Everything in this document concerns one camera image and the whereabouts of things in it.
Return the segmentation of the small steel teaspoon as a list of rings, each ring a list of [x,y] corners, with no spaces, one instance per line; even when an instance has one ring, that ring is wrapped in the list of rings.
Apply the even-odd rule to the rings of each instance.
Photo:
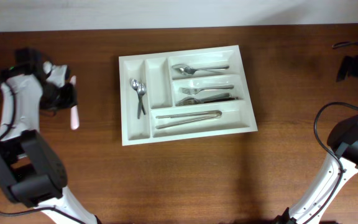
[[[133,90],[137,91],[139,87],[139,82],[133,78],[130,79],[131,87]],[[142,106],[142,112],[144,115],[146,115],[145,108]]]
[[[137,89],[137,95],[138,95],[138,112],[137,112],[137,119],[140,119],[141,113],[146,114],[144,104],[142,101],[142,97],[146,94],[146,86],[143,83],[139,84],[139,87]]]

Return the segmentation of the steel tablespoon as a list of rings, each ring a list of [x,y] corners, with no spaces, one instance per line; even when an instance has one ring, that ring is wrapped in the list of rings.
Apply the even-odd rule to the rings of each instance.
[[[190,68],[195,70],[227,70],[230,68],[230,65],[220,65],[220,66],[209,66],[209,67],[192,67],[190,65],[181,63],[172,65],[173,69],[179,69],[179,68]]]
[[[226,67],[208,67],[208,68],[193,68],[193,67],[180,67],[178,70],[182,75],[192,76],[198,71],[217,72],[218,70],[227,70],[230,66]]]

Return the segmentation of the black handled fork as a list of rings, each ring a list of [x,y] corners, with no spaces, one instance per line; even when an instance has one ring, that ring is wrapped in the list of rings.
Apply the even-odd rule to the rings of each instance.
[[[219,101],[227,101],[227,100],[237,100],[238,97],[233,97],[230,93],[221,93],[218,95],[209,96],[206,98],[193,98],[187,97],[182,99],[177,103],[177,106],[188,106],[188,105],[198,105],[203,103],[213,103]]]

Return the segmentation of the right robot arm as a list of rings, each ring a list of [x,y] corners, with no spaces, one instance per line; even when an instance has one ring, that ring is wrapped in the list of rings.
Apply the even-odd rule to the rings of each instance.
[[[358,56],[346,56],[342,61],[337,80],[341,81],[347,75],[358,78]],[[323,166],[302,198],[286,208],[273,223],[319,223],[344,184],[358,173],[358,114],[335,125],[326,144],[319,138],[319,117],[326,108],[334,105],[358,111],[358,107],[343,102],[329,103],[318,111],[313,129],[317,142],[327,151]]]

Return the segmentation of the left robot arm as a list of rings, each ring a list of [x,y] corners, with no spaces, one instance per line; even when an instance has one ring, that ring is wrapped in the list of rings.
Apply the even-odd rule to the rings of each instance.
[[[14,58],[15,65],[0,72],[0,189],[26,210],[0,216],[42,212],[54,223],[99,223],[69,189],[63,162],[40,133],[42,110],[69,109],[71,128],[79,127],[76,77],[37,49],[17,49]]]

